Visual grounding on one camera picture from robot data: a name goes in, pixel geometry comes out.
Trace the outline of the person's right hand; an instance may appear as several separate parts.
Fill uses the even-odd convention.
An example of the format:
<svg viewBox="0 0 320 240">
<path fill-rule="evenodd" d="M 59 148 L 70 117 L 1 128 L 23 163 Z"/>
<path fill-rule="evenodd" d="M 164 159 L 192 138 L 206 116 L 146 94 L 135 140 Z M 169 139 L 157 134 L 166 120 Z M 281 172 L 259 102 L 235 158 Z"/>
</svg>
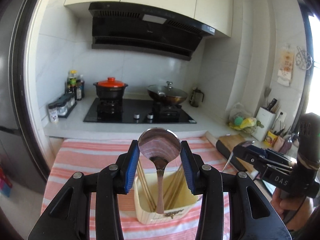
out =
<svg viewBox="0 0 320 240">
<path fill-rule="evenodd" d="M 281 189 L 276 188 L 271 200 L 271 205 L 284 220 L 285 211 L 296 211 L 296 215 L 286 223 L 289 230 L 298 231 L 308 221 L 313 213 L 313 199 L 309 197 L 281 198 Z"/>
</svg>

